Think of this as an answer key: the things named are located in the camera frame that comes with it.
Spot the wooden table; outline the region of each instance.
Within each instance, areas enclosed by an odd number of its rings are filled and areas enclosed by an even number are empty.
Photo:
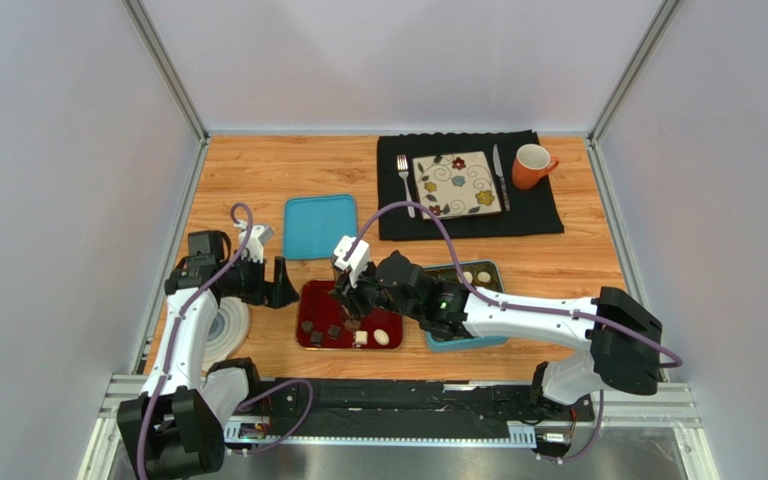
[[[212,141],[186,226],[189,232],[226,231],[236,247],[228,212],[246,202],[256,223],[275,236],[266,246],[269,265],[281,254],[283,209],[293,197],[349,193],[357,201],[358,227],[376,210],[377,137],[217,137]],[[492,259],[508,293],[550,298],[597,295],[603,285],[623,287],[603,207],[580,138],[542,138],[560,165],[551,174],[564,234],[455,240],[461,261]],[[451,263],[442,241],[389,242],[373,227],[364,237],[374,261],[399,249],[420,265]],[[179,257],[187,252],[185,237]],[[288,262],[300,291],[309,280],[332,279],[328,260]],[[267,278],[271,268],[267,267]],[[535,366],[561,360],[570,350],[523,339],[460,352],[432,353],[417,323],[406,318],[405,340],[394,351],[310,351],[295,341],[297,304],[282,310],[251,307],[251,330],[232,357],[251,357],[262,376],[423,380],[531,380]],[[148,365],[164,328],[160,319]]]

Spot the orange mug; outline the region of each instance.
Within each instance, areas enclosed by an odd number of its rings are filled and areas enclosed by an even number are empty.
[[[511,181],[520,190],[529,190],[558,166],[558,157],[551,157],[546,148],[535,144],[523,145],[517,149]]]

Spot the blue tray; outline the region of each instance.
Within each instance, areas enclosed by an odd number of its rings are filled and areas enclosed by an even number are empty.
[[[286,202],[283,256],[287,260],[330,258],[343,235],[357,235],[357,206],[351,195],[292,198]]]
[[[490,263],[493,265],[494,270],[496,270],[496,276],[499,278],[499,291],[500,293],[505,292],[505,287],[502,284],[502,276],[499,274],[499,267],[496,266],[496,263],[494,263],[492,260],[476,260],[471,262],[461,262],[461,267],[469,267],[471,265],[476,265],[480,263]],[[450,263],[448,265],[432,265],[430,267],[425,267],[426,269],[442,269],[442,268],[451,268],[453,265]],[[428,347],[429,350],[435,353],[440,352],[454,352],[456,350],[467,350],[472,348],[483,348],[483,347],[492,347],[494,345],[502,345],[505,343],[505,341],[508,340],[508,337],[482,337],[482,338],[462,338],[460,340],[449,340],[447,341],[439,341],[435,340],[434,337],[428,333],[425,332],[425,344]]]

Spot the floral plate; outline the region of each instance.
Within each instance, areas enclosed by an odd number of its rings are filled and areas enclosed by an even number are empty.
[[[490,215],[502,211],[484,152],[413,159],[419,202],[440,218]],[[424,220],[430,220],[426,213]]]

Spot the knife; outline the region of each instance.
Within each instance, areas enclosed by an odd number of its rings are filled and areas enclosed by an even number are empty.
[[[502,174],[502,162],[499,161],[499,147],[493,146],[493,169],[496,176],[499,177],[499,185],[502,187],[502,201],[505,205],[505,211],[511,211],[511,204],[508,203],[508,191],[505,189],[505,176]]]

